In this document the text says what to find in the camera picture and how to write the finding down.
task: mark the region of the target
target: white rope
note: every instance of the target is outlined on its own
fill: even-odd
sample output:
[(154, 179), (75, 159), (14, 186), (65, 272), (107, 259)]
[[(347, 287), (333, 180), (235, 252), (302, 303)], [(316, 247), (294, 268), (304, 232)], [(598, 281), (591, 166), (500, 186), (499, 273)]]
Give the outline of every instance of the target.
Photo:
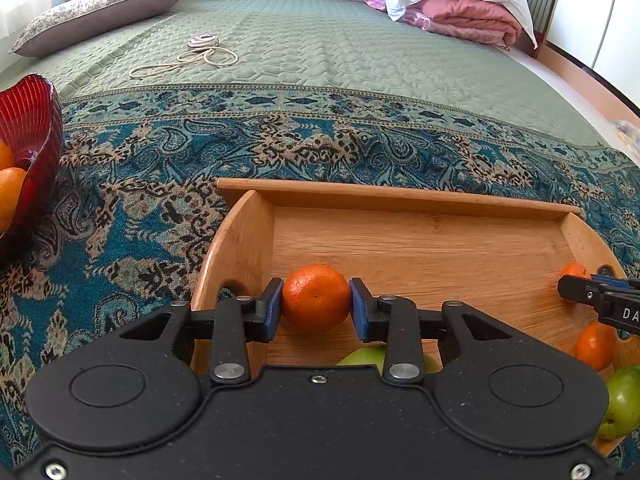
[[(223, 66), (231, 66), (238, 62), (238, 54), (228, 48), (220, 46), (220, 40), (217, 36), (212, 34), (194, 36), (187, 41), (187, 46), (190, 50), (179, 54), (175, 58), (174, 62), (137, 66), (129, 70), (129, 78), (144, 79), (145, 77), (161, 75), (165, 72), (169, 72), (170, 70), (174, 70), (191, 63), (196, 63), (198, 61), (204, 61), (208, 65), (217, 66), (219, 68)], [(213, 61), (211, 60), (211, 56), (216, 52), (225, 52), (226, 54), (230, 54), (232, 57), (226, 61)]]

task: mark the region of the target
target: tangerine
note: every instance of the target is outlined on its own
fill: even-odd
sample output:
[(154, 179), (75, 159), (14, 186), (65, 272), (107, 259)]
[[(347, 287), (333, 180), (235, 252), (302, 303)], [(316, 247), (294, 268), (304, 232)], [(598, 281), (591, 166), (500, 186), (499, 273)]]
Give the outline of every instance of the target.
[(560, 277), (562, 278), (566, 274), (578, 276), (579, 278), (591, 279), (591, 273), (587, 268), (584, 265), (575, 262), (564, 266), (564, 269), (562, 269), (562, 272), (560, 273)]
[(595, 321), (580, 332), (574, 355), (597, 372), (604, 370), (613, 361), (616, 337), (615, 328)]
[(0, 171), (0, 233), (4, 233), (14, 218), (20, 190), (27, 172), (21, 168)]
[(329, 266), (313, 264), (294, 270), (282, 287), (282, 315), (299, 332), (331, 330), (350, 310), (349, 283)]
[(11, 151), (11, 148), (4, 140), (0, 140), (0, 170), (6, 170), (6, 168), (14, 166), (14, 152)]

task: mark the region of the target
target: wooden tray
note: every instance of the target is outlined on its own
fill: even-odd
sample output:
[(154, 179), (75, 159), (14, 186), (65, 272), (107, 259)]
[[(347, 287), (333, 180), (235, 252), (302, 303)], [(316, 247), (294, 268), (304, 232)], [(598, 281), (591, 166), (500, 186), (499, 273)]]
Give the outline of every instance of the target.
[[(224, 286), (256, 296), (273, 276), (324, 263), (362, 278), (373, 295), (393, 293), (431, 309), (462, 300), (572, 352), (596, 315), (558, 296), (561, 269), (575, 260), (592, 273), (608, 265), (624, 277), (574, 206), (285, 180), (221, 178), (218, 192), (232, 208), (202, 266), (195, 310), (213, 308)], [(638, 339), (618, 342), (616, 368), (640, 363)], [(333, 365), (361, 346), (351, 318), (323, 335), (296, 334), (282, 319), (268, 348), (250, 344), (252, 371), (264, 363)], [(440, 362), (435, 341), (424, 341), (424, 350)], [(200, 344), (193, 366), (206, 370), (207, 361)], [(615, 445), (598, 443), (604, 453)]]

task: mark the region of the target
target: floral pillowcase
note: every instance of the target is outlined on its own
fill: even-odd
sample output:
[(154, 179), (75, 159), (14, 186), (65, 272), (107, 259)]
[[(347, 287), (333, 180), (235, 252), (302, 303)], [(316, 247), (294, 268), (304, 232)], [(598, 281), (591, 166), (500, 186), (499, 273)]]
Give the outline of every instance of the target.
[(167, 12), (178, 0), (71, 0), (46, 10), (24, 29), (10, 53), (47, 56), (114, 28)]

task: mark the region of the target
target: blue gripper pad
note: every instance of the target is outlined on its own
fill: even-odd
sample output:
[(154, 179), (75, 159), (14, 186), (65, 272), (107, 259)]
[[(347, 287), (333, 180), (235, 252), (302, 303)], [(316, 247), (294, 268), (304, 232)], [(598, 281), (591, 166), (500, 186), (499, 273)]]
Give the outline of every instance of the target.
[(353, 327), (356, 329), (358, 339), (367, 341), (369, 324), (367, 323), (364, 300), (353, 285), (353, 280), (349, 280), (349, 288), (351, 289), (351, 319), (353, 320)]
[(262, 336), (265, 341), (273, 341), (280, 323), (280, 302), (282, 301), (282, 286), (284, 282), (280, 280), (280, 285), (271, 296), (269, 303), (267, 303), (267, 314), (264, 319), (264, 325), (262, 326)]
[(616, 286), (617, 288), (631, 288), (626, 280), (617, 280), (615, 278), (610, 278), (609, 276), (592, 274), (591, 279), (594, 282), (606, 283), (607, 285)]

